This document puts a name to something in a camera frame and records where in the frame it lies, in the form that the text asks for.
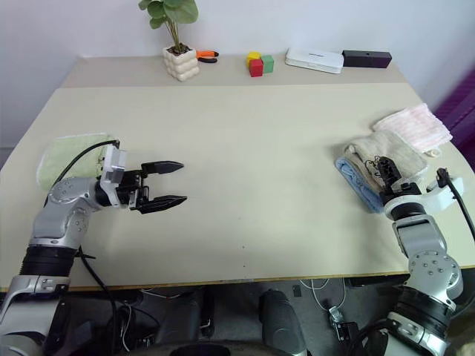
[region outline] blue towel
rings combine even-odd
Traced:
[[[345,157],[338,158],[335,162],[335,165],[343,177],[345,177],[345,179],[351,185],[351,188],[353,188],[361,200],[363,200],[366,205],[368,205],[368,208],[370,208],[371,212],[382,213],[383,203],[378,192],[375,192],[373,189],[371,189],[371,187],[359,173],[358,169],[355,168]]]

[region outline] white cable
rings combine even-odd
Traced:
[[[341,302],[338,304],[337,308],[340,308],[341,306],[343,306],[343,303],[344,303],[344,300],[346,299],[347,297],[347,289],[346,289],[346,286],[345,286],[345,283],[344,283],[344,278],[341,278],[341,280],[343,281],[343,298],[341,299]],[[320,309],[328,312],[329,309],[327,308],[324,308],[321,304],[320,304],[320,301],[318,300],[317,298],[317,294],[315,293],[315,288],[313,287],[313,280],[310,280],[311,284],[312,284],[312,294],[313,294],[313,298],[315,299],[315,302],[317,302],[318,306],[320,307]]]
[[[154,297],[159,297],[159,298],[162,298],[162,299],[175,299],[175,298],[178,298],[181,295],[181,294],[163,295],[163,294],[158,294],[158,293],[152,293],[151,291],[148,291],[146,289],[140,289],[140,291],[143,294],[153,295]]]
[[[307,285],[303,280],[298,280],[300,283],[302,283],[302,286],[304,286],[305,288],[307,289],[312,289],[311,286]],[[327,280],[325,280],[325,282],[319,286],[319,287],[314,287],[313,289],[315,289],[316,291],[319,291],[320,289],[323,289],[325,288],[325,286],[328,284],[328,282],[330,281],[329,278],[327,278]]]
[[[124,346],[125,350],[127,350],[127,352],[130,352],[131,350],[125,344],[125,335],[127,334],[128,326],[131,323],[132,307],[128,304],[126,304],[126,306],[128,307],[128,319],[127,319],[127,323],[125,324],[124,333],[122,334],[122,345]]]

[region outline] folded towel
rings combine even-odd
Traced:
[[[449,130],[430,112],[427,104],[389,115],[378,121],[373,130],[395,132],[422,153],[437,150],[440,145],[452,139]]]
[[[51,189],[62,170],[86,148],[113,139],[106,133],[92,133],[78,136],[66,136],[55,139],[43,154],[36,170],[36,183],[46,191]],[[103,147],[84,155],[65,177],[97,177],[102,172]]]
[[[345,148],[344,156],[359,169],[367,184],[377,192],[384,188],[377,166],[380,156],[391,158],[401,174],[401,179],[393,184],[393,188],[399,188],[406,182],[420,183],[428,169],[424,157],[391,131],[376,131],[367,137],[354,139]]]
[[[368,208],[373,213],[383,212],[383,204],[381,198],[377,192],[375,192],[364,180],[363,176],[357,169],[354,167],[351,162],[346,157],[340,157],[335,162],[336,168],[340,173],[345,177],[350,184],[351,188],[359,195],[361,200],[363,200]]]

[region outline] table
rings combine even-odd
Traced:
[[[108,208],[83,241],[91,265],[114,288],[400,274],[407,259],[391,221],[370,214],[334,168],[341,146],[376,120],[421,99],[395,65],[340,75],[286,66],[250,78],[243,57],[201,65],[187,83],[153,57],[81,59],[0,172],[0,282],[18,274],[46,192],[36,166],[55,137],[109,132],[128,169],[170,159],[185,168],[148,178],[151,196],[182,205],[141,215]],[[464,178],[475,211],[475,175],[458,150],[427,158]],[[435,215],[449,253],[475,265],[475,245],[456,204]],[[95,289],[75,262],[72,289]]]

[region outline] potted plant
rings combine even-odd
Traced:
[[[200,72],[196,50],[181,43],[178,36],[178,24],[191,24],[198,18],[194,0],[142,0],[139,8],[148,11],[151,28],[164,24],[173,38],[174,45],[163,48],[168,73],[181,82],[196,76]]]

